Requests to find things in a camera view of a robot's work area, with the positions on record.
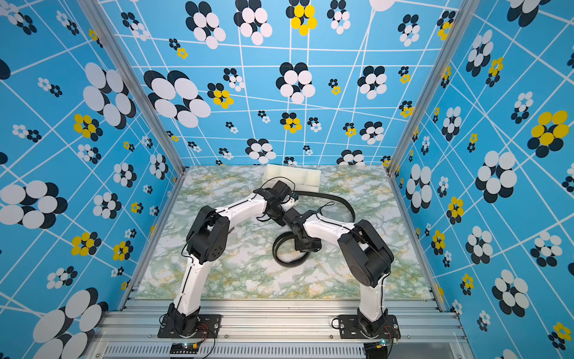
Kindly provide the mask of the black leather belt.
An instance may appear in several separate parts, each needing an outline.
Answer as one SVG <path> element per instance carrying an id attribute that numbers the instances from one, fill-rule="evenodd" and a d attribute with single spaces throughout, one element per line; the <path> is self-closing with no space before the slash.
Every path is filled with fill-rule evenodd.
<path id="1" fill-rule="evenodd" d="M 322 210 L 325 207 L 328 206 L 335 206 L 336 204 L 340 204 L 342 206 L 344 206 L 345 209 L 347 209 L 348 213 L 351 216 L 351 220 L 355 220 L 356 219 L 356 213 L 354 211 L 354 208 L 351 206 L 351 204 L 345 200 L 342 197 L 339 197 L 337 195 L 334 194 L 323 194 L 323 193 L 316 193 L 316 192 L 310 192 L 310 191 L 297 191 L 296 193 L 294 193 L 295 197 L 312 197 L 312 198 L 319 198 L 321 200 L 327 200 L 326 203 L 322 204 L 319 206 L 318 209 L 315 210 L 309 210 L 309 212 L 311 214 L 322 214 Z M 287 260 L 286 255 L 288 254 L 287 250 L 281 250 L 281 248 L 288 242 L 292 242 L 293 244 L 293 251 L 292 251 L 292 255 L 291 257 Z M 316 252 L 308 252 L 308 253 L 301 253 L 299 251 L 296 251 L 294 249 L 294 234 L 293 232 L 288 231 L 285 233 L 282 233 L 281 235 L 279 235 L 273 245 L 272 245 L 272 256 L 273 259 L 280 265 L 286 268 L 295 268 L 298 266 L 301 266 L 303 263 L 305 263 L 308 259 L 310 254 L 312 253 L 316 253 Z"/>

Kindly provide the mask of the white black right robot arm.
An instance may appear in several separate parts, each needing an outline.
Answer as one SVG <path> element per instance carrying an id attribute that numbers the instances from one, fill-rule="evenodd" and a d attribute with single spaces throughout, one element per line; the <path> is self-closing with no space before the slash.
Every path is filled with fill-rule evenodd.
<path id="1" fill-rule="evenodd" d="M 391 274 L 394 255 L 373 225 L 366 220 L 336 221 L 312 210 L 300 214 L 296 209 L 287 211 L 283 221 L 294 234 L 298 251 L 319 251 L 325 242 L 339 246 L 349 271 L 360 283 L 357 319 L 361 331 L 367 337 L 381 333 L 388 316 L 384 282 Z"/>

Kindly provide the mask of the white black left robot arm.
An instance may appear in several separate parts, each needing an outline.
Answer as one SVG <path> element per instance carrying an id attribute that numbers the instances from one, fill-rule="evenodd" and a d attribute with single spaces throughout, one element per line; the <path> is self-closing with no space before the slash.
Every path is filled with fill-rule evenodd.
<path id="1" fill-rule="evenodd" d="M 270 219 L 282 227 L 284 214 L 297 199 L 294 189 L 279 180 L 273 187 L 257 188 L 235 203 L 200 209 L 182 249 L 182 256 L 187 258 L 182 284 L 164 317 L 176 333 L 191 337 L 197 331 L 203 287 L 213 263 L 226 250 L 230 230 L 253 218 Z"/>

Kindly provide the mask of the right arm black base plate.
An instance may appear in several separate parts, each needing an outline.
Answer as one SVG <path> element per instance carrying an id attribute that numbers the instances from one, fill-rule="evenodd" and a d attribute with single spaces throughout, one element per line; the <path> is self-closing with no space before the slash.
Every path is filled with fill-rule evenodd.
<path id="1" fill-rule="evenodd" d="M 371 322 L 361 312 L 355 315 L 339 315 L 339 335 L 353 340 L 400 340 L 402 335 L 397 317 L 383 314 Z"/>

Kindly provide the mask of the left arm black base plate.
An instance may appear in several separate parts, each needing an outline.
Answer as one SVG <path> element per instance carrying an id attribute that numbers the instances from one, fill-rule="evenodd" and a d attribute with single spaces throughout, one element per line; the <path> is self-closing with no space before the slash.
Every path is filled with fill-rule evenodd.
<path id="1" fill-rule="evenodd" d="M 167 314 L 160 316 L 160 326 L 157 337 L 161 339 L 179 339 L 179 338 L 217 338 L 221 327 L 222 315 L 199 314 L 193 316 L 191 323 L 187 324 L 182 331 L 176 330 L 173 320 Z"/>

